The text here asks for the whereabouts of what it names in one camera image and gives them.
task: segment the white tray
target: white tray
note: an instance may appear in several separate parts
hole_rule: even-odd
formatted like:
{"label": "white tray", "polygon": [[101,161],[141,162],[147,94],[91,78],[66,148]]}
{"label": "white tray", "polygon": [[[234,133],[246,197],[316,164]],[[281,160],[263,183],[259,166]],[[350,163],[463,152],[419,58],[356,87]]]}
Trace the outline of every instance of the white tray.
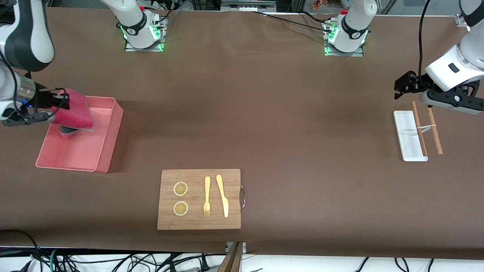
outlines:
{"label": "white tray", "polygon": [[398,142],[402,151],[402,159],[406,162],[426,162],[427,156],[422,153],[417,126],[411,110],[396,110],[393,112]]}

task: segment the black cable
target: black cable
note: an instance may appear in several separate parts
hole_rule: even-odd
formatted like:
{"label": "black cable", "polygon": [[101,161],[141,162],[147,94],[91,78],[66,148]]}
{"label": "black cable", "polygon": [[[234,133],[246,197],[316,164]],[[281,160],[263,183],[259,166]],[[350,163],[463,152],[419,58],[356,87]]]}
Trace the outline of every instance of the black cable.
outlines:
{"label": "black cable", "polygon": [[403,263],[405,264],[405,268],[407,270],[404,270],[399,264],[398,264],[398,258],[395,258],[395,264],[398,266],[398,268],[402,271],[402,272],[410,272],[410,269],[408,269],[408,264],[407,264],[407,261],[405,260],[405,258],[401,258],[403,260]]}
{"label": "black cable", "polygon": [[419,80],[420,80],[420,84],[423,84],[422,83],[422,59],[424,58],[423,53],[422,53],[422,25],[424,24],[423,22],[424,22],[425,12],[427,11],[429,3],[430,3],[430,0],[427,0],[427,2],[425,3],[425,6],[423,7],[422,16],[420,17],[420,25],[419,25]]}
{"label": "black cable", "polygon": [[30,263],[32,263],[32,260],[28,261],[22,269],[20,269],[20,272],[27,272],[29,270]]}
{"label": "black cable", "polygon": [[366,258],[363,260],[363,262],[360,264],[360,267],[358,268],[358,270],[357,270],[357,271],[355,271],[355,272],[361,272],[361,270],[363,269],[364,264],[366,263],[366,261],[367,261],[369,258],[370,258],[370,257],[366,257]]}
{"label": "black cable", "polygon": [[128,272],[132,272],[132,271],[133,271],[133,268],[134,268],[134,267],[135,267],[137,264],[140,264],[140,263],[141,263],[141,262],[142,262],[144,259],[148,258],[148,257],[149,257],[149,256],[151,256],[151,255],[153,255],[153,253],[152,253],[152,254],[147,254],[147,255],[146,255],[146,256],[144,256],[143,258],[141,258],[141,259],[137,260],[137,262],[136,262],[136,263],[134,263],[134,262],[133,262],[133,258],[131,258],[131,263],[130,263],[130,265],[132,264],[132,267],[131,267],[131,269],[128,269]]}
{"label": "black cable", "polygon": [[115,262],[115,261],[121,261],[124,258],[119,258],[119,259],[112,259],[112,260],[101,260],[101,261],[91,261],[91,262],[83,262],[83,261],[76,261],[76,260],[71,260],[71,262],[74,263],[103,263],[103,262]]}
{"label": "black cable", "polygon": [[159,22],[161,22],[161,21],[165,20],[166,18],[168,18],[168,15],[170,15],[170,12],[171,12],[171,11],[172,11],[172,10],[169,10],[169,11],[168,11],[168,13],[165,15],[165,17],[163,17],[163,18],[159,19],[158,21],[155,21],[155,24],[157,24],[157,23],[159,23]]}
{"label": "black cable", "polygon": [[77,269],[77,265],[72,262],[71,257],[69,255],[62,256],[62,259],[63,259],[63,263],[62,263],[63,266],[67,264],[67,266],[69,266],[69,269],[71,271],[79,272],[79,270]]}
{"label": "black cable", "polygon": [[279,20],[282,20],[282,21],[285,21],[285,22],[289,22],[289,23],[292,23],[292,24],[300,25],[300,26],[303,26],[303,27],[320,30],[322,32],[331,32],[331,30],[327,30],[327,29],[322,29],[322,28],[317,28],[317,27],[305,25],[305,24],[298,23],[298,22],[294,22],[294,21],[291,21],[291,20],[287,20],[287,19],[284,19],[284,18],[281,18],[281,17],[272,16],[270,14],[265,14],[265,13],[258,12],[258,11],[253,11],[253,12],[254,13],[257,13],[257,14],[262,14],[262,15],[265,15],[265,16],[268,16],[268,17],[271,17],[271,18],[274,18],[274,19],[279,19]]}
{"label": "black cable", "polygon": [[194,3],[194,2],[192,2],[191,0],[188,0],[188,1],[189,1],[190,3],[192,3],[193,5],[199,5],[199,6],[200,6],[200,8],[202,7],[202,5],[206,5],[206,4],[207,4],[207,1],[205,1],[205,3],[200,3],[200,4],[199,4],[199,3]]}
{"label": "black cable", "polygon": [[[133,256],[133,258],[134,258],[134,259],[136,259],[136,260],[141,260],[141,258],[140,258],[140,257]],[[154,263],[152,263],[152,262],[150,262],[150,261],[147,261],[147,260],[143,260],[143,261],[144,261],[144,262],[146,262],[146,263],[149,263],[149,264],[151,264],[151,265],[155,265],[155,266],[158,266],[158,265],[159,265],[159,264],[156,262],[156,260],[154,261]]]}
{"label": "black cable", "polygon": [[64,261],[62,262],[62,267],[64,267],[64,271],[67,271],[67,269],[65,267],[65,262]]}
{"label": "black cable", "polygon": [[171,261],[173,261],[173,259],[174,259],[174,258],[176,258],[176,257],[178,257],[178,256],[180,256],[180,255],[181,255],[181,253],[172,253],[172,254],[170,255],[170,257],[168,257],[166,260],[164,260],[164,261],[163,261],[163,262],[160,264],[160,267],[158,267],[158,268],[156,269],[156,271],[155,271],[155,272],[160,271],[160,270],[161,270],[163,267],[165,267],[165,266],[166,266],[168,263],[170,263]]}
{"label": "black cable", "polygon": [[[205,254],[204,256],[207,257],[207,256],[225,256],[226,254]],[[179,259],[179,260],[176,260],[173,262],[173,265],[170,265],[167,269],[165,269],[163,272],[167,272],[168,270],[170,270],[171,268],[174,268],[175,266],[183,263],[183,262],[186,262],[186,261],[190,261],[190,260],[193,260],[193,259],[198,259],[202,257],[202,255],[199,255],[199,256],[191,256],[191,257],[186,257],[186,258],[183,258],[183,259]]]}
{"label": "black cable", "polygon": [[[35,252],[37,253],[37,256],[38,256],[39,258],[42,258],[42,255],[40,255],[40,252],[39,252],[39,247],[37,246],[37,243],[36,243],[36,242],[35,242],[35,240],[32,238],[32,236],[30,236],[30,234],[28,234],[27,232],[25,232],[25,231],[23,231],[23,230],[19,230],[19,229],[2,229],[2,230],[0,230],[0,234],[1,234],[1,233],[8,233],[8,232],[16,232],[16,233],[21,233],[21,234],[23,234],[23,235],[27,236],[27,237],[30,239],[30,241],[32,242],[33,247],[35,248]],[[41,264],[40,264],[40,272],[42,272],[43,270],[44,270],[44,266],[43,266],[43,265],[42,265],[42,263],[41,263]]]}
{"label": "black cable", "polygon": [[200,262],[200,270],[201,272],[210,270],[210,266],[207,264],[207,258],[205,258],[205,255],[203,253],[202,253],[202,261]]}
{"label": "black cable", "polygon": [[144,266],[146,266],[146,267],[148,267],[148,272],[151,272],[151,268],[150,268],[150,266],[149,266],[149,265],[147,265],[146,263],[140,263],[140,264],[141,264],[141,265],[144,265]]}
{"label": "black cable", "polygon": [[432,267],[432,264],[434,263],[434,259],[430,259],[430,262],[428,263],[428,267],[427,267],[427,272],[430,272],[430,268]]}
{"label": "black cable", "polygon": [[15,112],[17,112],[17,114],[20,115],[23,119],[26,119],[26,120],[29,120],[29,121],[34,121],[34,122],[47,121],[52,116],[56,115],[56,113],[62,108],[62,105],[64,104],[64,102],[67,100],[67,95],[66,95],[67,93],[66,93],[66,90],[64,88],[55,88],[56,90],[64,90],[64,96],[60,100],[59,106],[50,115],[48,113],[46,113],[45,114],[46,117],[44,117],[43,119],[33,119],[33,118],[22,115],[20,110],[17,108],[17,88],[18,88],[18,86],[17,86],[17,78],[15,77],[15,72],[12,69],[11,65],[7,62],[7,59],[5,58],[5,56],[3,55],[3,53],[1,51],[0,51],[0,56],[3,60],[3,62],[5,63],[5,65],[7,65],[7,68],[8,68],[8,70],[10,70],[10,73],[12,74],[12,78],[14,79],[14,103],[13,104],[14,104]]}
{"label": "black cable", "polygon": [[127,257],[125,257],[124,259],[122,259],[114,268],[111,272],[116,272],[118,271],[118,269],[121,267],[121,265],[129,258],[131,258],[131,256],[133,256],[134,254],[130,254],[128,255]]}
{"label": "black cable", "polygon": [[313,20],[315,20],[316,22],[319,22],[319,23],[324,23],[324,21],[328,20],[328,19],[326,19],[326,20],[319,20],[318,18],[312,16],[309,12],[306,12],[304,10],[301,10],[299,13],[306,14],[307,16],[309,16],[309,18],[311,18],[311,19],[313,19]]}

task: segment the wooden cutting board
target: wooden cutting board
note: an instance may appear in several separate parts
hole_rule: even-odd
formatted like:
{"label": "wooden cutting board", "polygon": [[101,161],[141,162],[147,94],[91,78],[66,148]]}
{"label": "wooden cutting board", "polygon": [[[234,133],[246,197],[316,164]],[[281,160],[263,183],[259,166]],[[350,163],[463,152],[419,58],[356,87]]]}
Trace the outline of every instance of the wooden cutting board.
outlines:
{"label": "wooden cutting board", "polygon": [[[224,217],[222,197],[218,189],[216,175],[222,175],[224,193],[228,199],[228,217]],[[205,203],[205,177],[210,183],[210,216],[203,216]],[[173,187],[184,182],[188,191],[177,196]],[[241,171],[240,169],[186,169],[163,170],[161,173],[160,204],[158,206],[158,230],[168,229],[239,229],[241,228]],[[174,213],[173,207],[179,201],[188,204],[188,212],[183,216]]]}

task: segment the pink sponge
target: pink sponge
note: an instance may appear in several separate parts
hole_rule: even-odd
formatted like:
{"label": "pink sponge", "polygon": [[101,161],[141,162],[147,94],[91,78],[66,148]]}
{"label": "pink sponge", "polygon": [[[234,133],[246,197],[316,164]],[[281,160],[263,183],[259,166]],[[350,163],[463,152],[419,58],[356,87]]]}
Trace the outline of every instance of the pink sponge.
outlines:
{"label": "pink sponge", "polygon": [[[55,115],[55,119],[50,123],[75,130],[92,130],[94,121],[88,110],[86,97],[72,89],[65,89],[65,91],[69,94],[69,109],[59,109]],[[56,108],[51,107],[50,112],[54,112]]]}

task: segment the lemon slice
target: lemon slice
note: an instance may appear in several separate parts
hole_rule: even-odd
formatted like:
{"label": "lemon slice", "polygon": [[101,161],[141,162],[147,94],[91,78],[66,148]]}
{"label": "lemon slice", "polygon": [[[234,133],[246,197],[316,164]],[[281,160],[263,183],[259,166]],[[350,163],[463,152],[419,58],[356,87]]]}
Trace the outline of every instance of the lemon slice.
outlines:
{"label": "lemon slice", "polygon": [[178,216],[184,216],[188,212],[188,204],[185,201],[178,201],[173,206],[173,212]]}
{"label": "lemon slice", "polygon": [[175,186],[173,186],[173,192],[177,195],[177,196],[183,196],[186,194],[186,192],[188,192],[188,185],[186,185],[186,183],[184,182],[177,182],[177,184],[175,184]]}

